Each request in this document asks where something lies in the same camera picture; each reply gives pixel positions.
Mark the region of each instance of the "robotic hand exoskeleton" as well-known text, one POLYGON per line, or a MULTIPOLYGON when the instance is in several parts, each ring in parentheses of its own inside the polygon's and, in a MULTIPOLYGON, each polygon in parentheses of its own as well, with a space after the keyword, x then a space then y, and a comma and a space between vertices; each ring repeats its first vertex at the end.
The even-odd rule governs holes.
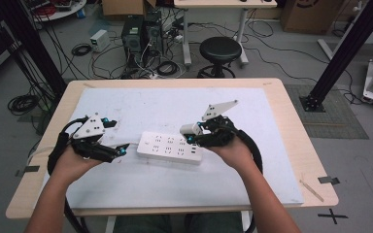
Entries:
POLYGON ((48 160, 48 172, 51 174, 56 165, 56 161, 65 151, 68 144, 71 144, 75 153, 85 159, 96 159, 103 162, 112 162, 115 158, 126 155, 126 149, 129 144, 120 145, 116 148, 109 148, 100 144, 99 139, 104 135, 105 128, 114 127, 116 121, 109 121, 107 118, 101 118, 96 114, 92 117, 78 118, 69 122, 59 133, 53 152, 48 160), (75 133, 69 136, 66 130, 75 123, 81 123, 82 126, 75 133))
POLYGON ((262 157, 254 140, 244 131, 238 130, 227 116, 221 115, 237 104, 238 101, 235 100, 210 105, 202 117, 202 122, 183 125, 180 132, 188 144, 196 144, 203 148, 226 146, 234 136, 237 136, 250 149, 254 162, 262 173, 262 157))

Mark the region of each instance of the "computer tower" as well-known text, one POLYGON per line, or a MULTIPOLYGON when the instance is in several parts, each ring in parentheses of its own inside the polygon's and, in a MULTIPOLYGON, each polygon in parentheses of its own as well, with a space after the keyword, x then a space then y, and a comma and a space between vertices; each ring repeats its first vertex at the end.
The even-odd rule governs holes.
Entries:
POLYGON ((161 11, 148 12, 147 16, 145 17, 145 25, 148 32, 148 41, 151 44, 150 56, 163 55, 161 11))
POLYGON ((130 15, 126 18, 120 34, 129 68, 145 67, 149 48, 144 17, 130 15))

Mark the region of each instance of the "black metal pole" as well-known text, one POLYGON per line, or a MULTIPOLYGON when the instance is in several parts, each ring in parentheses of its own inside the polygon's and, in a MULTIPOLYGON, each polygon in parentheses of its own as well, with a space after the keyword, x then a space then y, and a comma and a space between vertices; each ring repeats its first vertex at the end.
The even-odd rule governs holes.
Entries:
POLYGON ((305 111, 313 112, 322 105, 325 96, 338 81, 339 77, 372 32, 373 0, 370 0, 351 28, 350 33, 323 71, 313 90, 307 97, 300 97, 305 111))
POLYGON ((58 102, 66 89, 66 82, 53 63, 38 32, 33 28, 22 4, 19 0, 0 0, 0 13, 41 71, 55 95, 55 102, 58 102))

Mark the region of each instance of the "forearm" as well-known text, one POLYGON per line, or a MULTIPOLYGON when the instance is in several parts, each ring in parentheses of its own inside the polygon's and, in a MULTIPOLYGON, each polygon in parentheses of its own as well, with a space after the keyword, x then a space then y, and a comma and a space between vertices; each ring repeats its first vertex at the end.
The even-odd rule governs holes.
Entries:
POLYGON ((258 232, 300 232, 254 163, 237 171, 247 189, 258 232))
POLYGON ((45 185, 25 232, 61 232, 68 184, 50 178, 45 185))

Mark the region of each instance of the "gray floor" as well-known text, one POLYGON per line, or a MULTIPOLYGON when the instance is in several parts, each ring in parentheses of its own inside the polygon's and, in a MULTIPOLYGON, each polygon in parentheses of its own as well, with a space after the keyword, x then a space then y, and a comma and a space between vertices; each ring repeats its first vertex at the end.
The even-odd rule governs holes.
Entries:
MULTIPOLYGON (((274 35, 262 39, 268 45, 284 50, 302 50, 314 57, 327 61, 324 53, 317 43, 317 39, 325 38, 332 47, 337 38, 327 36, 303 35, 285 33, 279 22, 270 21, 274 29, 274 35)), ((64 50, 69 54, 70 49, 78 43, 88 43, 88 38, 98 29, 104 28, 120 34, 121 22, 105 21, 95 13, 84 19, 67 17, 54 22, 53 27, 64 50)), ((225 26, 236 30, 236 24, 225 26)), ((257 22, 254 29, 260 33, 268 34, 270 31, 263 22, 257 22)), ((200 42, 204 38, 219 35, 213 29, 204 29, 192 26, 191 40, 200 42)), ((48 35, 41 31, 41 35, 48 51, 52 55, 55 64, 59 61, 48 35)), ((317 80, 326 64, 319 62, 311 56, 294 52, 272 50, 263 45, 259 40, 250 38, 244 44, 245 48, 257 48, 262 57, 268 61, 281 64, 286 72, 295 77, 308 77, 317 80)), ((205 66, 206 62, 199 55, 198 45, 191 45, 193 52, 193 65, 189 72, 181 75, 181 78, 194 78, 196 71, 205 66)), ((174 61, 182 62, 181 46, 173 48, 174 61)), ((240 69, 236 63, 232 69, 240 78, 266 78, 276 77, 284 83, 290 84, 314 84, 309 81, 299 81, 288 77, 277 65, 264 63, 256 50, 247 50, 250 65, 240 69)), ((118 68, 125 59, 122 48, 113 49, 100 57, 97 66, 107 70, 118 68)), ((353 91, 360 96, 363 90, 368 60, 373 59, 373 45, 365 45, 349 65, 348 71, 353 76, 353 91)), ((90 55, 76 57, 74 63, 84 74, 88 73, 90 55)), ((74 79, 72 73, 67 71, 65 79, 74 79)), ((337 82, 340 88, 347 88, 349 77, 344 73, 337 82)), ((20 232, 26 224, 26 220, 13 220, 5 217, 5 212, 11 198, 16 191, 20 178, 15 176, 18 169, 22 169, 27 154, 40 139, 30 122, 18 122, 18 116, 12 116, 7 110, 8 102, 19 95, 25 94, 29 84, 12 59, 6 61, 0 67, 0 232, 20 232)), ((330 217, 318 217, 318 214, 329 214, 328 208, 318 209, 291 209, 289 212, 300 226, 303 232, 373 232, 373 106, 351 105, 351 109, 362 127, 369 136, 369 140, 338 140, 312 138, 311 141, 322 160, 322 164, 329 176, 336 177, 340 184, 335 185, 339 197, 339 204, 332 208, 336 215, 348 218, 336 218, 337 224, 330 217)), ((92 232, 104 232, 105 217, 89 217, 89 229, 92 232)), ((175 232, 183 232, 182 216, 174 216, 175 232)), ((65 223, 64 232, 73 232, 68 223, 65 223)))

